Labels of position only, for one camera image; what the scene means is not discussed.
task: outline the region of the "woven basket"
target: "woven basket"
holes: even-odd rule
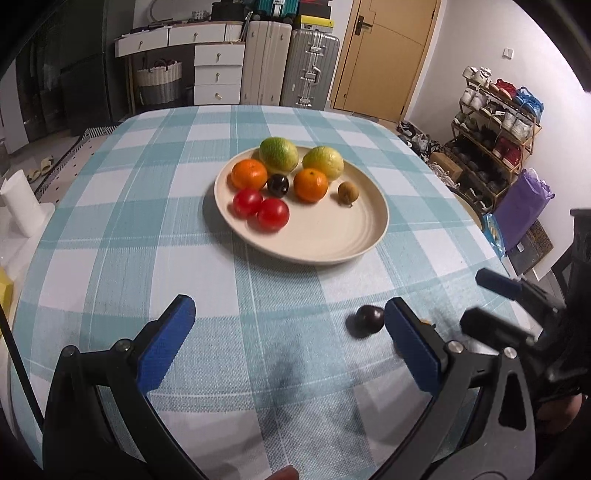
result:
[[[159,105],[181,98],[183,63],[176,60],[159,59],[150,69],[135,72],[139,95],[144,105]]]

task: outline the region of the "dresser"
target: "dresser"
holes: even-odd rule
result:
[[[240,103],[244,43],[195,46],[195,105]]]

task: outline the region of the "white wall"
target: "white wall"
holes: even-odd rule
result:
[[[503,49],[515,50],[513,60]],[[512,0],[448,0],[433,59],[408,117],[436,140],[451,139],[450,122],[466,87],[466,66],[488,66],[495,80],[526,85],[545,104],[543,130],[527,167],[556,194],[540,216],[554,249],[536,266],[545,275],[573,240],[569,210],[591,207],[591,94],[538,25]]]

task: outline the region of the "tablecloth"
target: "tablecloth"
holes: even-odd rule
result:
[[[228,159],[270,136],[330,145],[369,175],[390,210],[384,240],[356,261],[314,268],[234,235],[213,182]],[[476,286],[482,267],[505,271],[440,180],[376,123],[264,106],[159,110],[117,128],[60,202],[14,333],[44,409],[62,347],[108,349],[187,294],[195,326],[149,399],[210,478],[262,480],[290,463],[305,480],[365,479],[429,396],[385,329],[357,340],[345,319],[394,296],[446,339],[459,335],[468,307],[514,319],[509,303]],[[40,459],[41,435],[14,372],[11,385],[18,425]]]

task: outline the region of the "tomato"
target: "tomato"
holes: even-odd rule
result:
[[[265,200],[257,215],[261,227],[270,232],[281,230],[290,219],[290,210],[283,200]]]
[[[236,194],[232,206],[238,217],[247,218],[255,215],[262,203],[261,192],[254,189],[244,189]]]

